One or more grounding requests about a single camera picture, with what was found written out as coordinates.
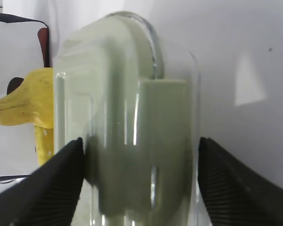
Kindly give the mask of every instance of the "clear glass container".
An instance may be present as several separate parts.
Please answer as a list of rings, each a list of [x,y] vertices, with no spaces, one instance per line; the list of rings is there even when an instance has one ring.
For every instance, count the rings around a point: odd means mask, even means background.
[[[197,225],[194,55],[118,12],[75,32],[55,74],[55,151],[77,137],[86,151],[72,225]]]

